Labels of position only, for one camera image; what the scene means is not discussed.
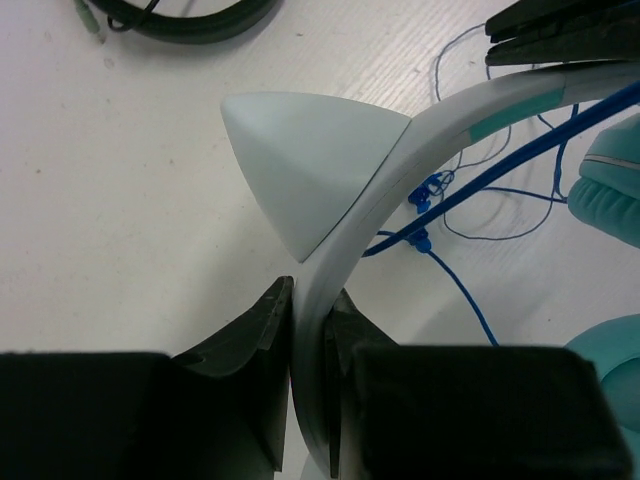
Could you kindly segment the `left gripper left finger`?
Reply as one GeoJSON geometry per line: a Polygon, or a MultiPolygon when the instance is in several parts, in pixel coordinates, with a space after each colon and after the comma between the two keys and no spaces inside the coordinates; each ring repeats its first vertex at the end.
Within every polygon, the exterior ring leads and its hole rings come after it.
{"type": "Polygon", "coordinates": [[[293,281],[176,356],[5,353],[5,479],[270,479],[282,469],[293,281]]]}

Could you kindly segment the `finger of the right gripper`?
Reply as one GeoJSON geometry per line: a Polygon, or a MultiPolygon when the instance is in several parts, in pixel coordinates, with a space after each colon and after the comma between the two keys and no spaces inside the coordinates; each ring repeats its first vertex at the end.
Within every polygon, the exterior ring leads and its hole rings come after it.
{"type": "Polygon", "coordinates": [[[638,37],[569,41],[552,39],[518,46],[512,42],[496,45],[487,52],[485,64],[507,66],[638,59],[638,37]]]}
{"type": "Polygon", "coordinates": [[[507,40],[554,22],[565,22],[629,5],[638,6],[639,2],[615,0],[516,1],[486,21],[485,34],[492,40],[507,40]]]}

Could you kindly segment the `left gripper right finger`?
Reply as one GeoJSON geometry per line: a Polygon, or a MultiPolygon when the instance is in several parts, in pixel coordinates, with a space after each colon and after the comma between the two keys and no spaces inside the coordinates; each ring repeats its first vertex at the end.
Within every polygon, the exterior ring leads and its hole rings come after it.
{"type": "Polygon", "coordinates": [[[341,293],[324,326],[333,479],[626,479],[593,363],[560,347],[400,345],[341,293]]]}

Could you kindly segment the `teal cat-ear headphones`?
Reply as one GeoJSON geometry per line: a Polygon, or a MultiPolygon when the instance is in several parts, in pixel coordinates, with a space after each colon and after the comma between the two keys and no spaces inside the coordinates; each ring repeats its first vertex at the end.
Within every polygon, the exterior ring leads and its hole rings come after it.
{"type": "Polygon", "coordinates": [[[533,143],[545,152],[637,102],[635,62],[587,62],[497,77],[414,117],[296,92],[233,95],[222,118],[240,169],[288,252],[291,374],[298,423],[316,464],[330,468],[322,389],[324,323],[370,241],[402,200],[455,154],[538,114],[588,109],[533,143]]]}

